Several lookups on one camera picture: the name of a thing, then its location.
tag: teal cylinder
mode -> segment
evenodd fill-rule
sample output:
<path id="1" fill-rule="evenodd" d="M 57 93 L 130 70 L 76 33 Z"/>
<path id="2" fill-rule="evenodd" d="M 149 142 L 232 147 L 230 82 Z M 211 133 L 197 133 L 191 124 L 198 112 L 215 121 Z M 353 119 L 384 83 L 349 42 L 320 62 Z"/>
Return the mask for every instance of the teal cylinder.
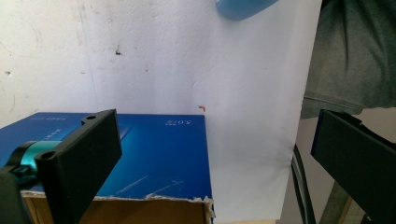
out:
<path id="1" fill-rule="evenodd" d="M 30 165 L 35 171 L 37 171 L 37 166 L 35 165 L 35 156 L 45 150 L 53 149 L 60 143 L 61 141 L 40 141 L 32 144 L 23 154 L 21 165 Z"/>

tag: white wall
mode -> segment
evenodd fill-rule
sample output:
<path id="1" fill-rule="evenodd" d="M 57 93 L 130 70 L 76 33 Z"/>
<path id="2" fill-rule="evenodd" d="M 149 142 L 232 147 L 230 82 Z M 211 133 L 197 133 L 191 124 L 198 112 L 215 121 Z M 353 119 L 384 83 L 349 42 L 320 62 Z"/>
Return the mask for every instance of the white wall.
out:
<path id="1" fill-rule="evenodd" d="M 216 220 L 278 218 L 319 6 L 229 21 L 213 0 L 4 1 L 0 127 L 37 111 L 205 114 Z"/>
<path id="2" fill-rule="evenodd" d="M 396 143 L 396 108 L 365 109 L 356 117 L 362 120 L 363 125 L 373 132 L 379 134 L 390 142 Z M 310 155 L 317 122 L 318 119 L 300 120 L 299 131 L 297 134 L 297 146 L 299 147 L 303 157 L 309 192 L 311 194 L 315 217 L 318 223 L 332 191 L 334 180 Z M 300 217 L 300 211 L 294 193 L 291 175 L 289 178 L 282 216 L 277 223 L 303 223 Z"/>

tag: cardboard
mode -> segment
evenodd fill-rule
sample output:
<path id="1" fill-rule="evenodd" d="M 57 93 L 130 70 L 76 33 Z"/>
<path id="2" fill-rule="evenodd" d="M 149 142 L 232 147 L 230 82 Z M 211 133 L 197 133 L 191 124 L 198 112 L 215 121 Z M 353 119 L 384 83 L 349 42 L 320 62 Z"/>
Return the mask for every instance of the cardboard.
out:
<path id="1" fill-rule="evenodd" d="M 0 166 L 24 142 L 64 139 L 86 116 L 37 113 L 0 129 Z M 211 223 L 205 117 L 121 114 L 118 122 L 123 155 L 80 223 Z M 52 223 L 41 187 L 22 195 L 34 223 Z"/>

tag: blue object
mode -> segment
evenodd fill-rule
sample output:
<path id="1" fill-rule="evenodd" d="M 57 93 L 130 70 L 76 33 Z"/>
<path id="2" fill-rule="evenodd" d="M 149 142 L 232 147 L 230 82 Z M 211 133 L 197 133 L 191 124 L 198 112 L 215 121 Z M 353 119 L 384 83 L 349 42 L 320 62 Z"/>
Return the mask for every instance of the blue object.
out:
<path id="1" fill-rule="evenodd" d="M 37 113 L 0 129 L 0 167 L 19 145 L 62 141 L 88 115 Z M 123 154 L 98 196 L 212 198 L 204 116 L 118 114 L 118 122 Z"/>
<path id="2" fill-rule="evenodd" d="M 216 2 L 218 12 L 224 17 L 241 21 L 268 8 L 277 0 L 219 0 Z"/>

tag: dark spot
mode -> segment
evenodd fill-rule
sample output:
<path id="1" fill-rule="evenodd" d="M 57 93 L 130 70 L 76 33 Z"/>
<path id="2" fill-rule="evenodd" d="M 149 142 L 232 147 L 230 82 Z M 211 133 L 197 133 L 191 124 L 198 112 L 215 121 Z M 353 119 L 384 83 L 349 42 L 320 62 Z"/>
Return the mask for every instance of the dark spot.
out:
<path id="1" fill-rule="evenodd" d="M 116 55 L 122 55 L 122 53 L 120 51 L 120 45 L 117 46 Z"/>

